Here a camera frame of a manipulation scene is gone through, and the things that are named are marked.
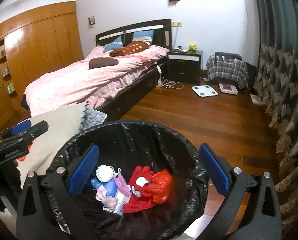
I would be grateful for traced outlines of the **white cloth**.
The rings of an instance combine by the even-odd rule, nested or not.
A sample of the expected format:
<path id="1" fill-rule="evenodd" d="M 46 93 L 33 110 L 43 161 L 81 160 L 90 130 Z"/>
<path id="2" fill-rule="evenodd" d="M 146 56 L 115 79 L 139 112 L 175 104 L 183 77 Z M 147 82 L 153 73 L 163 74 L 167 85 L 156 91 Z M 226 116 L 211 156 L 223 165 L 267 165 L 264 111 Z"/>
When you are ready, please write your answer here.
<path id="1" fill-rule="evenodd" d="M 111 166 L 100 165 L 96 169 L 96 177 L 98 181 L 107 183 L 114 177 L 114 169 Z"/>

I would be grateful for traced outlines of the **blue plastic bag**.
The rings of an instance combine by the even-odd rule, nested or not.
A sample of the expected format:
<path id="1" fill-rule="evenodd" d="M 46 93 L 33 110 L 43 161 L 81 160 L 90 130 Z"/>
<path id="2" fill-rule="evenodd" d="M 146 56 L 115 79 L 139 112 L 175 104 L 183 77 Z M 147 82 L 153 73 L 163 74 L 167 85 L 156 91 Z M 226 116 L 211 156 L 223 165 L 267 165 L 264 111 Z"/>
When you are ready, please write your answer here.
<path id="1" fill-rule="evenodd" d="M 90 180 L 90 183 L 95 190 L 98 190 L 98 188 L 100 188 L 101 186 L 104 187 L 107 191 L 107 195 L 111 197 L 115 197 L 118 190 L 118 187 L 113 178 L 108 182 L 101 182 L 98 181 L 97 178 L 92 178 Z"/>

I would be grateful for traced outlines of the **pale pink sock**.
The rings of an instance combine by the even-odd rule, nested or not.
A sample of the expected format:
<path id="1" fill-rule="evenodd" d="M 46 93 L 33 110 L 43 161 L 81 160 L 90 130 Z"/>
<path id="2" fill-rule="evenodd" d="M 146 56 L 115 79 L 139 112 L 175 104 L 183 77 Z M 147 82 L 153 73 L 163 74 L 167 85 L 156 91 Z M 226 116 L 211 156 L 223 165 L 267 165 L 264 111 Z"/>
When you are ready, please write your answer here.
<path id="1" fill-rule="evenodd" d="M 100 201 L 110 211 L 115 211 L 115 208 L 118 204 L 118 199 L 115 197 L 109 196 L 104 186 L 100 186 L 97 189 L 95 198 L 96 200 Z"/>

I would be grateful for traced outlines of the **pink mesh pouch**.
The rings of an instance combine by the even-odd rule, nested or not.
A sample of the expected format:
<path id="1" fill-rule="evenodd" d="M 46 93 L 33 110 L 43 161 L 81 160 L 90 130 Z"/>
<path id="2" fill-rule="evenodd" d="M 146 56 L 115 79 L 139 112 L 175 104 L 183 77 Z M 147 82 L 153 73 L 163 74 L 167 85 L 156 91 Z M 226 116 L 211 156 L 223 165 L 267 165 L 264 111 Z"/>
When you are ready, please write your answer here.
<path id="1" fill-rule="evenodd" d="M 131 195 L 131 190 L 129 189 L 123 175 L 121 174 L 121 168 L 118 167 L 117 172 L 114 171 L 113 179 L 118 190 L 125 196 Z"/>

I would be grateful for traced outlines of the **blue white cardboard box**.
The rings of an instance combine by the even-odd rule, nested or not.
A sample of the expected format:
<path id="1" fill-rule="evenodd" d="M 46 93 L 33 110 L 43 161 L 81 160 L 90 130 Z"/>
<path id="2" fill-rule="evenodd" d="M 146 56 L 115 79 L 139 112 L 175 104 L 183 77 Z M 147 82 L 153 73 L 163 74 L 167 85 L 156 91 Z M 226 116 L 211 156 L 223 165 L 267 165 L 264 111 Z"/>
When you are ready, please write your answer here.
<path id="1" fill-rule="evenodd" d="M 118 216 L 122 216 L 123 214 L 123 208 L 125 204 L 128 204 L 130 201 L 132 195 L 130 196 L 125 196 L 123 195 L 119 190 L 117 191 L 115 198 L 118 199 L 118 204 L 115 208 L 115 211 L 110 211 L 108 208 L 106 208 L 105 206 L 103 206 L 103 210 L 108 212 L 108 213 L 112 213 L 114 215 L 118 215 Z"/>

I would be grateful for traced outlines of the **red plastic bag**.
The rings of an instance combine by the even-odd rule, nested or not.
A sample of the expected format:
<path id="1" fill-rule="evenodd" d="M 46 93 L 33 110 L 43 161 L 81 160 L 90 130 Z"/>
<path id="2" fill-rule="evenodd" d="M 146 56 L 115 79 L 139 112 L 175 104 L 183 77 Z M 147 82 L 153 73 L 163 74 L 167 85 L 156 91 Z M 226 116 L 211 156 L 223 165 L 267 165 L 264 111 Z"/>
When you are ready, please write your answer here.
<path id="1" fill-rule="evenodd" d="M 144 191 L 152 195 L 156 204 L 163 204 L 169 197 L 173 178 L 167 169 L 153 174 L 152 182 L 144 186 Z"/>

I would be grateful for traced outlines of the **red cloth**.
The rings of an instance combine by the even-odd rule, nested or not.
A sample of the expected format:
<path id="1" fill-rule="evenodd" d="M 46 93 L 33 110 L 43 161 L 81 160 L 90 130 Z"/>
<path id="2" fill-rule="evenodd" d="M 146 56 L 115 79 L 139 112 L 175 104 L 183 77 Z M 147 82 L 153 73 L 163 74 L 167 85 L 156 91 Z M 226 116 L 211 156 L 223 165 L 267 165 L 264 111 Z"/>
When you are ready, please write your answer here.
<path id="1" fill-rule="evenodd" d="M 154 172 L 148 166 L 137 166 L 128 182 L 132 188 L 132 195 L 128 203 L 123 205 L 123 213 L 136 213 L 163 204 L 164 199 L 147 190 L 152 184 Z M 137 179 L 144 178 L 147 183 L 142 186 L 136 184 Z"/>

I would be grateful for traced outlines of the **black bag lined trash bin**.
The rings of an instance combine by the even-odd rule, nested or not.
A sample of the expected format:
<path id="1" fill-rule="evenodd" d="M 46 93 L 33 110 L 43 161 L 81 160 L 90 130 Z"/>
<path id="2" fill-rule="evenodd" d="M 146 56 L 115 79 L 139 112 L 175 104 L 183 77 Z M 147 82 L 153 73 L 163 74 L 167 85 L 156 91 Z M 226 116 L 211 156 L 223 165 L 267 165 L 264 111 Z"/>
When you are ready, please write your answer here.
<path id="1" fill-rule="evenodd" d="M 57 152 L 46 174 L 67 167 L 90 146 L 99 147 L 99 165 L 120 168 L 130 181 L 136 167 L 168 170 L 173 178 L 169 198 L 160 205 L 122 216 L 103 210 L 87 188 L 75 202 L 99 239 L 172 239 L 204 213 L 209 177 L 195 146 L 175 130 L 148 121 L 119 120 L 86 129 Z"/>

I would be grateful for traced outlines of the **white bathroom scale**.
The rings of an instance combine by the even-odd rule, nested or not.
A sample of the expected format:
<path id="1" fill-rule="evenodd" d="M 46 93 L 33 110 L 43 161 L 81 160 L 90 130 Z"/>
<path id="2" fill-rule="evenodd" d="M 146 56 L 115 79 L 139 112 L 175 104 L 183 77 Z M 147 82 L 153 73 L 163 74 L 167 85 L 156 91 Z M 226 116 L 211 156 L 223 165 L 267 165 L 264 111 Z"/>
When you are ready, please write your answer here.
<path id="1" fill-rule="evenodd" d="M 201 98 L 218 95 L 218 92 L 209 85 L 192 86 L 191 88 Z"/>

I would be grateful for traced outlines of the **dark brown flat cushion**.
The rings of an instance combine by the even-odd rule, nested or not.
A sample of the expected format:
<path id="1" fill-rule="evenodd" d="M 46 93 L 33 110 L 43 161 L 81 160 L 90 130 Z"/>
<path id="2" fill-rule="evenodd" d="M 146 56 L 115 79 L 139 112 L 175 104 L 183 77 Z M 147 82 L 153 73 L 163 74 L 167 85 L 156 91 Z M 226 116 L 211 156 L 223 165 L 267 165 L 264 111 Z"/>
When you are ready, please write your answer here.
<path id="1" fill-rule="evenodd" d="M 89 69 L 115 66 L 119 61 L 112 57 L 95 57 L 89 61 Z"/>

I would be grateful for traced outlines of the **pink quilted bed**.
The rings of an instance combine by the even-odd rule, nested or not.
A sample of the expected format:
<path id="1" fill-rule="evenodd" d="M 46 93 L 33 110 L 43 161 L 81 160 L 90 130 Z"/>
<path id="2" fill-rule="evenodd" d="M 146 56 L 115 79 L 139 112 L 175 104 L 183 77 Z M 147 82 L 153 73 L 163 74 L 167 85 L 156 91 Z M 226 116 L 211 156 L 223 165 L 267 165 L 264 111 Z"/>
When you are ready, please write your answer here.
<path id="1" fill-rule="evenodd" d="M 109 57 L 109 52 L 103 49 L 97 46 L 85 59 L 46 73 L 27 85 L 24 96 L 31 116 L 81 102 L 96 109 L 132 85 L 169 52 L 167 48 L 151 45 L 140 53 L 118 57 L 117 65 L 90 69 L 91 59 Z"/>

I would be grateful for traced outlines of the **yellow plush toy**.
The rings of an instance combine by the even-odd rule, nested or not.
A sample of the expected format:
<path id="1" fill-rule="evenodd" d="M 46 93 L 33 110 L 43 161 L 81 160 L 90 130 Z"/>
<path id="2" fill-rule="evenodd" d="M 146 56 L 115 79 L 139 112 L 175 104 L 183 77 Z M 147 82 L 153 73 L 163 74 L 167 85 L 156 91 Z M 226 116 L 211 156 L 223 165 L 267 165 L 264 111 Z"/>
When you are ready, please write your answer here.
<path id="1" fill-rule="evenodd" d="M 189 44 L 188 51 L 197 51 L 197 46 L 195 44 Z"/>

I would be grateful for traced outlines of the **brown dotted cushion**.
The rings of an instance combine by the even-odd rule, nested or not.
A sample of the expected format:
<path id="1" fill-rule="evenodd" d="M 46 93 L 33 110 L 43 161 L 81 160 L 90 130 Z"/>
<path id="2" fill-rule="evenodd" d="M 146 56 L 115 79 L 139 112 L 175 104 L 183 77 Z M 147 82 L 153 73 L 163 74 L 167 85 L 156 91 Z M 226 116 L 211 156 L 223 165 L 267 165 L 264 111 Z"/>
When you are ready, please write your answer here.
<path id="1" fill-rule="evenodd" d="M 134 41 L 129 43 L 127 46 L 113 50 L 110 52 L 111 57 L 126 56 L 135 53 L 140 53 L 146 50 L 150 46 L 150 42 Z"/>

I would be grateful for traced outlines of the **wooden wardrobe wall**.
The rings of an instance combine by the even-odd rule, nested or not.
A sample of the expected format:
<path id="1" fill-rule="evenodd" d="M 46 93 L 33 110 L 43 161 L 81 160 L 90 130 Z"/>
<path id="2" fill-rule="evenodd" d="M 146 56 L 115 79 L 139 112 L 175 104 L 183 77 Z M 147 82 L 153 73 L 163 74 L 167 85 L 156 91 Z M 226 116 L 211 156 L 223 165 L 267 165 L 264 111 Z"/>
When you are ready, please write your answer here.
<path id="1" fill-rule="evenodd" d="M 74 1 L 37 7 L 0 24 L 0 129 L 20 112 L 28 84 L 83 59 Z"/>

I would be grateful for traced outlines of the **left wooden wall lamp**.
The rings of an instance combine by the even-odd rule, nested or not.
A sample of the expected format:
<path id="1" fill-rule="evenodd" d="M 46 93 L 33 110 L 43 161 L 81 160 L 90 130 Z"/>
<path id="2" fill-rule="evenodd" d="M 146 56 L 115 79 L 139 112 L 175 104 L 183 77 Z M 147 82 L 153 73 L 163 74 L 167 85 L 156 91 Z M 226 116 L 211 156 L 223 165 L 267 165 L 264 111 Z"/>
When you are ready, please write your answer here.
<path id="1" fill-rule="evenodd" d="M 95 17 L 94 16 L 89 17 L 88 22 L 90 26 L 93 26 L 95 24 Z"/>

